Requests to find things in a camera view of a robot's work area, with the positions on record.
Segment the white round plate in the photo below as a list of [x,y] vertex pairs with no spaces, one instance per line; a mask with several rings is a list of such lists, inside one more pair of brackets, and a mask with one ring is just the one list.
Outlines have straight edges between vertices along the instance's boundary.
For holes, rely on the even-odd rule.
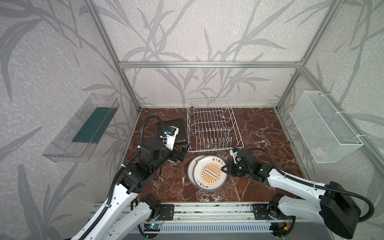
[[193,174],[194,174],[194,169],[195,169],[196,164],[199,162],[199,160],[201,160],[204,157],[206,157],[206,156],[205,155],[197,156],[197,157],[193,158],[193,160],[188,165],[188,174],[187,174],[188,179],[191,182],[191,184],[198,189],[201,189],[201,188],[196,184]]
[[199,156],[193,161],[191,182],[204,191],[220,189],[228,178],[227,173],[222,170],[226,164],[226,161],[218,156]]

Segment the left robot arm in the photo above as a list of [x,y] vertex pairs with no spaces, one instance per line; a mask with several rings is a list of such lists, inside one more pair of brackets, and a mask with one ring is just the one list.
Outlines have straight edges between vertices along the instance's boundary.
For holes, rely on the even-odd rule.
[[160,201],[147,195],[123,218],[123,210],[132,203],[140,192],[154,179],[157,170],[168,161],[182,162],[189,144],[177,150],[161,139],[153,139],[142,145],[135,158],[138,159],[121,167],[111,184],[107,199],[96,214],[75,235],[74,240],[122,240],[135,227],[160,214]]

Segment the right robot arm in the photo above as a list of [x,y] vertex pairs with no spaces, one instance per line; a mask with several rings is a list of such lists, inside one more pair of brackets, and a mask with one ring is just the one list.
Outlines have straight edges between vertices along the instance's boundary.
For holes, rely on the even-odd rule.
[[270,202],[276,218],[294,216],[325,225],[334,234],[352,239],[359,222],[361,209],[351,194],[338,183],[319,184],[288,174],[270,162],[264,163],[253,154],[253,149],[230,150],[232,159],[221,170],[229,176],[250,178],[260,184],[280,189],[296,198],[281,196]]

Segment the green led circuit board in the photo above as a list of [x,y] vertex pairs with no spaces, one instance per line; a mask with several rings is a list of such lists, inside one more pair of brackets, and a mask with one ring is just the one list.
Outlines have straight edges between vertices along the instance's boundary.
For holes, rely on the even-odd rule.
[[143,232],[144,233],[158,233],[161,231],[163,223],[144,223]]

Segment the green mat in bin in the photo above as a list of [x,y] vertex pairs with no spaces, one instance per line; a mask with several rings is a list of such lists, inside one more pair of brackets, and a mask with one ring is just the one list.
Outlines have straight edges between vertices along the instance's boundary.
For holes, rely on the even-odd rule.
[[98,144],[117,110],[118,108],[96,108],[75,135],[72,143]]

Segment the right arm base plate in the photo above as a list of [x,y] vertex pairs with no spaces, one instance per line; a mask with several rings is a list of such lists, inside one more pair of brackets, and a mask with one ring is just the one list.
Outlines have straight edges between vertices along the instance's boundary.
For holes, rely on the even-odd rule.
[[252,204],[251,212],[255,220],[291,222],[296,219],[294,216],[284,215],[277,206],[269,203]]

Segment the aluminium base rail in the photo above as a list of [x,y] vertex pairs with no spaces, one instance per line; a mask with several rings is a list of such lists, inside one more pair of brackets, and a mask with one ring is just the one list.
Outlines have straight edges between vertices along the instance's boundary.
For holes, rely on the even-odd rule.
[[[186,202],[186,203],[161,203],[163,205],[174,205],[173,220],[168,222],[239,222],[239,221],[266,221],[255,220],[254,214],[251,212],[251,202]],[[286,216],[295,216],[297,219],[325,223],[321,213],[319,204],[313,204],[306,200],[292,199],[287,196],[281,198],[280,203],[269,203],[277,206]]]

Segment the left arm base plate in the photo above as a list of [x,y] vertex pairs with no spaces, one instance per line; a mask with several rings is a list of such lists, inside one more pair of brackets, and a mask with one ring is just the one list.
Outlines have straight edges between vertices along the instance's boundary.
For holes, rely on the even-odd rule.
[[147,203],[140,202],[131,213],[134,218],[146,221],[171,221],[174,217],[174,205],[161,204],[157,206],[150,206]]

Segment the white mesh wall basket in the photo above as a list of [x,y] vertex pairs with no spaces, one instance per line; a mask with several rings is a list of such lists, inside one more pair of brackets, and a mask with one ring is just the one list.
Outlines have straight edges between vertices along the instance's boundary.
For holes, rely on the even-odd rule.
[[364,145],[320,91],[304,91],[290,115],[318,164],[337,163]]

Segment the clear plastic wall bin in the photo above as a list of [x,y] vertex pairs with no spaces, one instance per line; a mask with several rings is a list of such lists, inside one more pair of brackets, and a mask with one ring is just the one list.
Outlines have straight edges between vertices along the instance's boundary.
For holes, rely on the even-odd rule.
[[90,94],[58,135],[43,151],[43,156],[54,163],[86,163],[98,144],[72,143],[73,138],[96,108],[118,108],[117,97]]

